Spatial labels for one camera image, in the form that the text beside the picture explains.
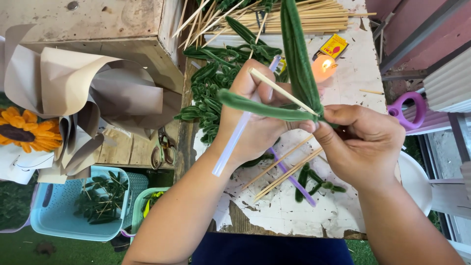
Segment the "sunflower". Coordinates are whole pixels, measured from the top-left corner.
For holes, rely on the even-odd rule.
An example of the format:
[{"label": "sunflower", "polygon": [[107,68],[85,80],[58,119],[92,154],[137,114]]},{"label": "sunflower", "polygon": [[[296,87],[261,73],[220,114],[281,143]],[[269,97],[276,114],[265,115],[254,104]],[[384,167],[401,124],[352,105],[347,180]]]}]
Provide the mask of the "sunflower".
[{"label": "sunflower", "polygon": [[38,117],[29,110],[20,114],[16,107],[0,109],[0,144],[21,146],[26,153],[52,151],[60,146],[59,119],[38,123]]}]

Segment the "screw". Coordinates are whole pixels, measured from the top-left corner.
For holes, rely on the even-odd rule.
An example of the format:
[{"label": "screw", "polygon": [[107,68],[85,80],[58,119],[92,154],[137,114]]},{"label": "screw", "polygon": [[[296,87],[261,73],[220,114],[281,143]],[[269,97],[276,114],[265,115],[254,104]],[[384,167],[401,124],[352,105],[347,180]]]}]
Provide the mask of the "screw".
[{"label": "screw", "polygon": [[79,7],[79,3],[77,1],[72,1],[67,5],[67,9],[70,11],[76,10]]}]

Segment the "wooden box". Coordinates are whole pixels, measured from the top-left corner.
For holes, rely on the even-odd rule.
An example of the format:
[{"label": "wooden box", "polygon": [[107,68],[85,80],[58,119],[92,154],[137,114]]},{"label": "wooden box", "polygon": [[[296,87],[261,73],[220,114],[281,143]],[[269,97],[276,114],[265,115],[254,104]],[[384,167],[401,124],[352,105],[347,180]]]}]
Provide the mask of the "wooden box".
[{"label": "wooden box", "polygon": [[181,94],[185,60],[177,51],[180,39],[171,35],[183,4],[183,0],[0,1],[0,35],[11,26],[34,23],[22,41],[27,48],[41,52],[57,47],[133,60],[147,67],[158,86]]}]

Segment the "lit candle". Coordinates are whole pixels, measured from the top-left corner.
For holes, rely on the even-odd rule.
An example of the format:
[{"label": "lit candle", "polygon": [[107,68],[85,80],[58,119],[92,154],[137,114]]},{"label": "lit candle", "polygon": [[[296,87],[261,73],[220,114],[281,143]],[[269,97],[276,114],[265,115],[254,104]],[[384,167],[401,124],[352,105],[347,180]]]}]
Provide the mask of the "lit candle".
[{"label": "lit candle", "polygon": [[312,74],[317,83],[322,83],[331,77],[336,69],[337,64],[335,64],[335,60],[328,55],[317,57],[311,65]]}]

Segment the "brown flower center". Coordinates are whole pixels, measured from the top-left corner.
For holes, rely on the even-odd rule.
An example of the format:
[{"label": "brown flower center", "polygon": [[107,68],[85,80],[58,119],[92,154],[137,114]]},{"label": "brown flower center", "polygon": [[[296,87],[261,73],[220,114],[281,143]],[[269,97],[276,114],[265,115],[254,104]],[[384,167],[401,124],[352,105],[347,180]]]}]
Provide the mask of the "brown flower center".
[{"label": "brown flower center", "polygon": [[0,125],[0,134],[14,141],[34,141],[34,134],[24,131],[23,129],[13,127],[9,124]]}]

